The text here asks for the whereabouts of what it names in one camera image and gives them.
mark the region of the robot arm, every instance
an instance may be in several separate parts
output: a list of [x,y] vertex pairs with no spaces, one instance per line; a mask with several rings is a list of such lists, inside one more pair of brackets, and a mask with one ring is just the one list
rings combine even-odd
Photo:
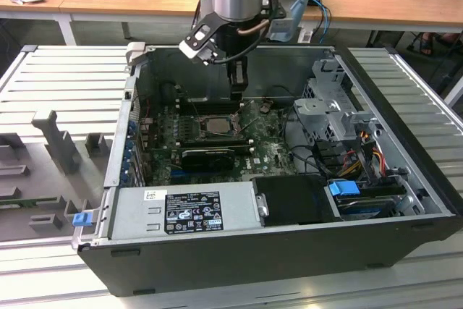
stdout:
[[[307,0],[202,0],[202,4],[208,1],[212,12],[202,11],[202,20],[179,47],[193,61],[226,64],[231,97],[240,99],[247,87],[246,55],[267,36],[288,41]],[[224,58],[218,58],[218,50],[224,52]]]

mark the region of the gray side panel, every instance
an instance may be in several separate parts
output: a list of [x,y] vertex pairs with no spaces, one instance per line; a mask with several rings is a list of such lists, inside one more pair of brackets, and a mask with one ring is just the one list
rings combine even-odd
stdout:
[[78,254],[111,294],[125,297],[389,267],[424,242],[447,238],[462,222],[454,218],[402,221],[92,247]]

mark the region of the metal chassis frame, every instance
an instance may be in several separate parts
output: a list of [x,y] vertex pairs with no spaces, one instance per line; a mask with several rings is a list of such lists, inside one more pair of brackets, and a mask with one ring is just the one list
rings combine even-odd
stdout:
[[[333,50],[341,65],[357,81],[365,95],[371,99],[373,107],[388,114],[387,126],[402,143],[413,162],[420,163],[426,181],[438,194],[446,207],[454,215],[440,213],[435,215],[397,218],[393,221],[376,220],[369,224],[344,223],[343,226],[326,226],[312,228],[280,229],[250,234],[229,233],[220,237],[207,238],[157,238],[153,240],[108,240],[110,219],[101,219],[105,225],[100,239],[81,244],[78,255],[109,287],[116,296],[170,292],[203,287],[226,286],[231,284],[264,282],[276,279],[312,276],[319,274],[352,271],[362,268],[388,267],[402,259],[419,245],[443,240],[463,227],[463,199],[440,169],[432,161],[415,136],[408,130],[399,115],[382,96],[368,74],[359,65],[347,48]],[[108,209],[108,217],[116,207]],[[265,256],[258,250],[267,250]],[[234,255],[247,256],[238,264]],[[334,262],[341,253],[349,257],[350,262]],[[164,255],[163,261],[157,256]],[[318,264],[310,262],[313,257]],[[217,269],[224,267],[223,274],[217,274],[216,280],[210,282],[202,277],[194,282],[191,279],[166,280],[167,272],[174,271],[165,266],[170,258],[170,266],[183,269],[187,274],[201,267],[207,267],[210,259],[220,259]],[[284,267],[268,270],[272,264],[282,260]]]

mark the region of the blue latch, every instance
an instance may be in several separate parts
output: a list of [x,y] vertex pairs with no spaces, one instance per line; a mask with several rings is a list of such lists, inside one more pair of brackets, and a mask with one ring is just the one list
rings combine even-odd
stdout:
[[76,213],[72,220],[74,227],[89,227],[92,225],[93,213]]
[[335,181],[328,187],[333,196],[360,194],[359,187],[357,186],[355,181]]

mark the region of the aluminum profile table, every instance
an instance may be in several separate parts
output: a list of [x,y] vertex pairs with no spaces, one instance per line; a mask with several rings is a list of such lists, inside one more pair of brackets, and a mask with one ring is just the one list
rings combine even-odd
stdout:
[[112,139],[125,80],[125,46],[26,46],[0,80],[0,133],[24,143],[44,141],[31,125],[41,109],[56,111],[60,130],[85,140]]
[[[65,51],[74,58],[79,55],[96,58],[97,54],[104,54],[104,50],[110,51],[107,54],[115,54],[115,51],[123,52],[124,49],[42,46],[36,52],[42,51],[41,54],[49,54],[55,59],[63,57]],[[448,156],[450,150],[442,153],[433,151],[434,149],[462,148],[458,143],[461,137],[459,119],[451,118],[446,121],[443,118],[446,105],[413,71],[403,66],[403,61],[399,57],[383,50],[354,50],[353,53],[364,64],[364,68],[370,75],[375,75],[372,77],[378,87],[385,93],[394,108],[404,116],[422,144],[430,153],[441,156],[436,157],[439,160],[438,163],[451,163],[446,168],[449,178],[460,178],[459,165],[455,165],[459,163],[458,158],[454,158],[456,161],[447,161],[450,160]],[[373,59],[368,55],[376,55],[381,59]],[[15,61],[17,68],[10,69],[5,75],[10,76],[10,81],[8,83],[3,81],[0,96],[15,91],[11,88],[5,89],[5,86],[13,85],[13,82],[20,82],[13,78],[15,74],[17,76],[28,74],[19,67],[32,69],[34,64],[26,63],[25,56],[29,54],[20,54],[18,57],[20,62],[18,59],[18,62]],[[98,72],[81,71],[73,76],[81,76],[83,79],[87,73],[101,74],[102,80],[105,80],[105,76],[105,81],[109,80],[109,74],[106,75],[101,70]],[[42,72],[34,71],[31,74],[42,74]],[[47,76],[48,80],[44,82],[50,82],[51,76],[57,79],[69,77],[66,72],[55,72]],[[104,99],[103,104],[106,105],[109,101],[116,103],[116,99]],[[359,100],[360,103],[366,105],[361,98]],[[80,137],[81,135],[76,132],[72,136]],[[452,139],[453,142],[439,141],[439,137],[443,136]],[[30,141],[35,140],[33,135],[24,135],[24,137]],[[0,306],[16,305],[16,308],[27,309],[82,307],[257,309],[263,306],[291,309],[423,309],[460,308],[463,302],[463,234],[461,232],[443,242],[422,245],[392,268],[128,298],[111,296],[103,283],[75,254],[69,242],[69,238],[64,237],[0,245]],[[198,271],[209,271],[213,276],[213,267]],[[179,274],[179,276],[194,276],[194,274]]]

